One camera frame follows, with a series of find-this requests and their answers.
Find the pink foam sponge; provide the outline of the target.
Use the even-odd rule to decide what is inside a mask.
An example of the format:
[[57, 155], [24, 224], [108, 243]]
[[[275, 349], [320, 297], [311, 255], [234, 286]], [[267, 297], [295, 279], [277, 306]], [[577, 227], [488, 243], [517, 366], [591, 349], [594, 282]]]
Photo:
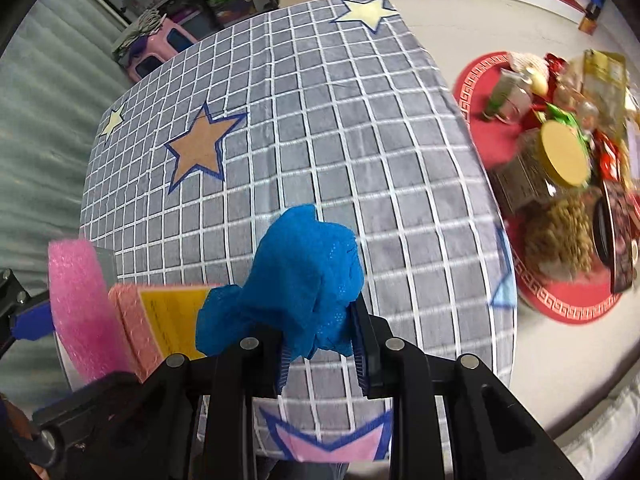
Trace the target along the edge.
[[82, 238], [50, 243], [48, 271], [55, 333], [80, 377], [93, 382], [115, 372], [134, 373], [134, 358], [92, 244]]

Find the blue mesh cloth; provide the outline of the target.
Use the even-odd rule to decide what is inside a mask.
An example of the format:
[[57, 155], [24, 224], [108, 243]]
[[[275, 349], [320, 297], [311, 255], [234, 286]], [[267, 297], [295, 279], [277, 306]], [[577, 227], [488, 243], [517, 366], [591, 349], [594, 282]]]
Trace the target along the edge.
[[293, 360], [319, 350], [352, 355], [348, 307], [364, 282], [352, 230], [295, 206], [269, 227], [242, 285], [210, 290], [198, 311], [195, 345], [219, 356], [259, 325], [280, 332]]

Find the red yellow paper box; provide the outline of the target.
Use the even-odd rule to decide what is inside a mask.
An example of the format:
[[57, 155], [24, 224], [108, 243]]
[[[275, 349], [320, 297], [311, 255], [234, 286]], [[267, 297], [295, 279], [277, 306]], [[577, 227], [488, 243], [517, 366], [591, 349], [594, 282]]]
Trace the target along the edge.
[[181, 353], [189, 360], [204, 356], [195, 344], [196, 321], [216, 287], [122, 283], [110, 289], [108, 299], [117, 309], [142, 382], [172, 354]]

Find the red round mat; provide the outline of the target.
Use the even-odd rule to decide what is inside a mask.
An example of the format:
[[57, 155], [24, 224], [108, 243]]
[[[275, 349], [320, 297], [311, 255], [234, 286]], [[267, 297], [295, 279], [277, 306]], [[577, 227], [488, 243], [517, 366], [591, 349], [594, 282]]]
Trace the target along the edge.
[[549, 318], [590, 323], [634, 280], [639, 217], [623, 147], [580, 93], [567, 105], [537, 96], [564, 89], [552, 74], [562, 60], [547, 55], [544, 74], [517, 60], [478, 58], [454, 97], [506, 220], [518, 292]]

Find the jar with yellow lid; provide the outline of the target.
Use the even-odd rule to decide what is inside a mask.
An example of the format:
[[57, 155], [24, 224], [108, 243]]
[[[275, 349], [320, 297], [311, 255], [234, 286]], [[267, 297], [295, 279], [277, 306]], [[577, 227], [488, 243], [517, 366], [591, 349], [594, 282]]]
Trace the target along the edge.
[[590, 176], [589, 153], [577, 129], [556, 120], [523, 132], [515, 154], [488, 174], [507, 217], [582, 190]]

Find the grey grid star rug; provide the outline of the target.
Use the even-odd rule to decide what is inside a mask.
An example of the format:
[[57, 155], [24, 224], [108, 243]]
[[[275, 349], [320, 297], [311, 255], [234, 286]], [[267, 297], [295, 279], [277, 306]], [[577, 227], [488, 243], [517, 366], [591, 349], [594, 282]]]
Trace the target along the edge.
[[395, 336], [510, 379], [498, 208], [439, 68], [388, 0], [260, 14], [140, 80], [101, 119], [80, 232], [126, 282], [243, 284], [299, 204], [357, 235], [364, 300]]

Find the green curtain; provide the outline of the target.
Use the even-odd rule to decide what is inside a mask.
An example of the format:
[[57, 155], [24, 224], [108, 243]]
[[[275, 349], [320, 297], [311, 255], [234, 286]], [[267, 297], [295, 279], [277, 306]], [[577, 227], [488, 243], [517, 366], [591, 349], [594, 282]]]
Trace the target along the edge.
[[122, 24], [98, 0], [37, 0], [1, 57], [1, 266], [47, 288], [50, 240], [74, 237], [103, 113], [131, 84]]

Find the pink plastic stool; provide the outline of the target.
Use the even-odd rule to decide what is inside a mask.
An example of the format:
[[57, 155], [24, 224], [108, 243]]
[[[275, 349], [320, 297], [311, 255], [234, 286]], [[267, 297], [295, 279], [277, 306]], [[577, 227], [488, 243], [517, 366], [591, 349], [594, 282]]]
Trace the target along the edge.
[[133, 82], [138, 82], [197, 42], [166, 14], [150, 9], [112, 44], [112, 57]]

